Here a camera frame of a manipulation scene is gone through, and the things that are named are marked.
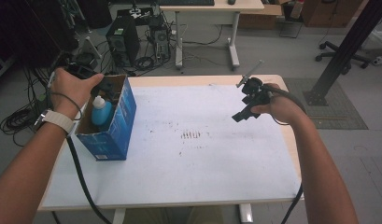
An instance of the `watch strap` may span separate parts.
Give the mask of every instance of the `watch strap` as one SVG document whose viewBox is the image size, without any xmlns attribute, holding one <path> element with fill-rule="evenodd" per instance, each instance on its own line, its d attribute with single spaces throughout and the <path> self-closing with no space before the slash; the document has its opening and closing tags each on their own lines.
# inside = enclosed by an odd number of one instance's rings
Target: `watch strap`
<svg viewBox="0 0 382 224">
<path fill-rule="evenodd" d="M 74 127 L 74 121 L 69 119 L 66 115 L 61 113 L 54 112 L 50 110 L 46 116 L 43 118 L 43 121 L 53 123 L 61 128 L 63 128 L 67 133 L 71 133 L 72 128 Z"/>
</svg>

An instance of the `hand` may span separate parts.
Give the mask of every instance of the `hand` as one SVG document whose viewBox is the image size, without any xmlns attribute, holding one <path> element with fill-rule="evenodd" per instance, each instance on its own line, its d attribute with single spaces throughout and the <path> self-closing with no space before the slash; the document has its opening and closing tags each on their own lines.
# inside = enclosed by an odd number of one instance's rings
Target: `hand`
<svg viewBox="0 0 382 224">
<path fill-rule="evenodd" d="M 267 83 L 266 85 L 280 89 L 274 83 Z M 255 114 L 271 114 L 275 119 L 288 124 L 292 124 L 295 120 L 306 116 L 304 111 L 292 100 L 277 93 L 273 94 L 270 104 L 253 106 L 251 112 Z"/>
<path fill-rule="evenodd" d="M 79 108 L 82 108 L 91 95 L 92 88 L 100 83 L 103 74 L 96 74 L 88 79 L 81 80 L 66 72 L 63 68 L 55 70 L 55 79 L 51 83 L 51 91 L 66 95 L 72 99 Z M 78 113 L 78 108 L 62 95 L 52 94 L 51 101 L 54 111 L 62 113 L 74 119 Z"/>
</svg>

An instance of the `white bottle cap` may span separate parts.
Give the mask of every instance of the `white bottle cap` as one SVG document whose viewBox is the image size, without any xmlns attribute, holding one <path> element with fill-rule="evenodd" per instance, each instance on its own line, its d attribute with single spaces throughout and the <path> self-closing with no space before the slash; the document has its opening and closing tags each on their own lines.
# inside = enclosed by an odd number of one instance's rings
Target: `white bottle cap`
<svg viewBox="0 0 382 224">
<path fill-rule="evenodd" d="M 100 95 L 98 95 L 94 98 L 92 105 L 94 105 L 94 108 L 96 109 L 102 109 L 104 108 L 104 106 L 106 106 L 106 101 L 103 98 L 101 98 Z"/>
</svg>

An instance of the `bottle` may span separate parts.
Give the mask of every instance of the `bottle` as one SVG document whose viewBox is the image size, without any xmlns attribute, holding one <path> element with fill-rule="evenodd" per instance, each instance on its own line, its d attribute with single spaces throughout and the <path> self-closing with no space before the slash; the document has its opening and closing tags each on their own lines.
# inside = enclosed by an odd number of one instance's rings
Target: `bottle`
<svg viewBox="0 0 382 224">
<path fill-rule="evenodd" d="M 297 0 L 295 5 L 293 6 L 292 12 L 290 13 L 290 17 L 293 19 L 299 19 L 299 17 L 301 16 L 303 6 L 304 0 Z"/>
<path fill-rule="evenodd" d="M 98 95 L 95 97 L 92 105 L 92 123 L 98 127 L 100 132 L 107 131 L 114 116 L 114 108 L 112 104 Z"/>
</svg>

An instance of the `blue cardboard box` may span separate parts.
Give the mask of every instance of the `blue cardboard box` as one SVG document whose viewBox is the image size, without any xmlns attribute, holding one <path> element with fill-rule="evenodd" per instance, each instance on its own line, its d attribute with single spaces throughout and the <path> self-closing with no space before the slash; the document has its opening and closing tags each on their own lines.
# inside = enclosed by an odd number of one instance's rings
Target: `blue cardboard box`
<svg viewBox="0 0 382 224">
<path fill-rule="evenodd" d="M 106 78 L 114 84 L 114 92 L 119 95 L 119 98 L 111 102 L 116 108 L 109 129 L 106 132 L 99 132 L 92 124 L 94 99 L 91 97 L 75 134 L 98 161 L 124 161 L 132 134 L 136 104 L 126 76 Z"/>
</svg>

